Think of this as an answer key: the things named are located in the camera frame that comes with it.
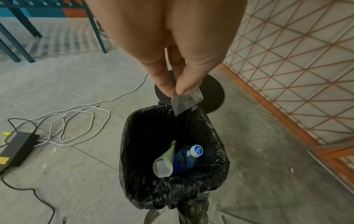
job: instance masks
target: yellow sticker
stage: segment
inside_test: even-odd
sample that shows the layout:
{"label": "yellow sticker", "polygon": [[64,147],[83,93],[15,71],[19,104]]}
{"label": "yellow sticker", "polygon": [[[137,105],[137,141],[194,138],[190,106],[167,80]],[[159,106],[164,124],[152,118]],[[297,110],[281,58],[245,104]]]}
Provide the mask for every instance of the yellow sticker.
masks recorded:
{"label": "yellow sticker", "polygon": [[0,164],[5,165],[9,160],[9,157],[0,157]]}

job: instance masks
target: coiled white cable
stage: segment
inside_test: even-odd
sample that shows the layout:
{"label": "coiled white cable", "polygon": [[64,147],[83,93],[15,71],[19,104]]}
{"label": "coiled white cable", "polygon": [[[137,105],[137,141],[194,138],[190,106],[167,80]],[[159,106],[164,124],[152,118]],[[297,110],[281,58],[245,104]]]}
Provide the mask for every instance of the coiled white cable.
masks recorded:
{"label": "coiled white cable", "polygon": [[[36,120],[41,119],[41,120],[38,122],[38,124],[37,124],[37,127],[39,127],[40,124],[41,124],[45,119],[47,119],[48,117],[50,117],[50,116],[52,116],[52,115],[56,115],[56,114],[61,116],[59,119],[57,119],[56,121],[54,121],[54,122],[52,123],[51,129],[50,129],[50,131],[49,131],[49,136],[40,139],[39,142],[41,142],[41,143],[39,143],[39,144],[36,145],[35,147],[41,146],[41,145],[45,145],[45,144],[48,144],[48,143],[52,143],[52,144],[57,145],[57,146],[71,146],[71,145],[75,145],[75,144],[78,144],[78,143],[81,143],[81,142],[85,142],[85,141],[87,141],[87,140],[89,140],[89,139],[95,137],[96,135],[98,135],[98,134],[102,131],[102,129],[104,128],[104,126],[105,126],[106,123],[108,122],[109,118],[111,117],[111,112],[110,112],[109,110],[105,110],[105,109],[102,109],[102,108],[99,108],[99,107],[94,107],[94,105],[101,104],[101,103],[105,103],[105,102],[114,101],[114,100],[117,100],[117,99],[119,99],[119,98],[121,98],[121,97],[123,97],[123,96],[125,96],[125,95],[131,94],[131,93],[137,91],[137,90],[144,84],[144,82],[145,82],[147,76],[148,76],[148,74],[145,75],[143,82],[142,82],[136,89],[134,89],[134,90],[131,91],[131,92],[124,93],[124,94],[122,94],[122,95],[120,95],[120,96],[118,96],[118,97],[116,97],[116,98],[113,98],[113,99],[110,99],[110,100],[103,100],[103,101],[96,102],[96,103],[91,103],[91,104],[76,105],[76,106],[73,106],[73,107],[68,108],[68,109],[66,109],[66,110],[53,111],[53,112],[49,112],[49,113],[47,113],[47,114],[45,114],[45,115],[43,115],[43,116],[40,116],[40,117],[37,117],[37,118],[33,118],[33,119],[29,119],[30,121],[36,121]],[[78,108],[78,107],[84,107],[84,108],[82,108],[81,110],[74,110],[74,109],[76,109],[76,108]],[[85,110],[88,109],[88,108],[94,108],[94,109],[98,109],[98,110],[102,110],[102,111],[107,112],[107,114],[108,114],[107,119],[103,122],[103,124],[102,124],[101,128],[98,130],[98,132],[96,132],[96,133],[93,134],[92,136],[87,137],[87,138],[82,139],[82,140],[79,140],[79,141],[76,141],[76,142],[72,142],[72,143],[67,143],[67,144],[65,144],[66,142],[70,142],[70,141],[72,141],[72,140],[75,140],[75,139],[77,139],[77,138],[80,138],[81,136],[85,135],[86,133],[88,133],[88,132],[91,130],[92,124],[93,124],[93,120],[94,120],[94,114],[93,114],[92,112],[85,111]],[[77,115],[78,113],[88,113],[88,114],[91,114],[91,115],[92,115],[92,119],[91,119],[91,123],[90,123],[89,129],[88,129],[87,131],[85,131],[84,133],[79,134],[78,136],[75,136],[75,137],[73,137],[73,138],[71,138],[71,139],[68,139],[68,140],[64,140],[64,139],[63,139],[63,136],[64,136],[66,124],[68,123],[68,121],[69,121],[71,118],[73,118],[73,117],[74,117],[75,115]],[[54,126],[54,124],[57,123],[58,121],[63,121],[63,125],[62,125],[61,129],[60,129],[57,133],[52,134],[52,132],[53,132],[53,126]],[[29,121],[24,121],[24,122],[20,123],[18,126],[16,126],[16,129],[18,129],[19,127],[21,127],[22,125],[24,125],[24,124],[26,124],[26,123],[28,123],[28,122],[29,122]],[[60,133],[59,141],[61,141],[61,142],[64,143],[64,144],[59,144],[59,143],[53,142],[53,141],[51,140],[54,136],[56,136],[56,135],[59,134],[59,133]],[[8,137],[9,137],[9,136],[6,136],[6,137],[4,138],[3,144],[6,144],[6,139],[7,139]]]}

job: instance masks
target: blue plastic bottle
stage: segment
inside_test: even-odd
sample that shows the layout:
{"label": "blue plastic bottle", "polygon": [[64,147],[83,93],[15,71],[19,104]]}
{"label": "blue plastic bottle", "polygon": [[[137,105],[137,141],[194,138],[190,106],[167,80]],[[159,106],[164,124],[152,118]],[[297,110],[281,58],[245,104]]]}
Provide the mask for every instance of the blue plastic bottle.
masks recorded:
{"label": "blue plastic bottle", "polygon": [[173,162],[173,172],[179,173],[194,166],[195,160],[203,154],[200,145],[185,146],[175,156]]}

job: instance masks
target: black power brick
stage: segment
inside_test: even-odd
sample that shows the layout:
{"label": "black power brick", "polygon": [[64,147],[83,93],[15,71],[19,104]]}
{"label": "black power brick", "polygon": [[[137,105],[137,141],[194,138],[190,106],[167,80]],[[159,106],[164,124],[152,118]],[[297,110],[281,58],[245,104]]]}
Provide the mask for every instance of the black power brick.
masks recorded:
{"label": "black power brick", "polygon": [[28,132],[17,132],[0,153],[0,173],[8,168],[19,167],[37,144],[39,135]]}

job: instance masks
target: trash can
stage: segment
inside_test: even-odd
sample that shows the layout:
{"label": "trash can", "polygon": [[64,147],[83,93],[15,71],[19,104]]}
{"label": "trash can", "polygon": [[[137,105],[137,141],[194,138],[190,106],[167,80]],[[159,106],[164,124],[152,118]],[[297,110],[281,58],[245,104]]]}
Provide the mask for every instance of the trash can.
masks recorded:
{"label": "trash can", "polygon": [[[201,145],[204,152],[193,168],[170,177],[153,172],[156,158],[177,142]],[[139,209],[177,208],[181,224],[208,223],[208,192],[226,180],[230,162],[206,113],[198,106],[175,117],[170,105],[159,103],[133,112],[125,123],[119,181],[127,199]]]}

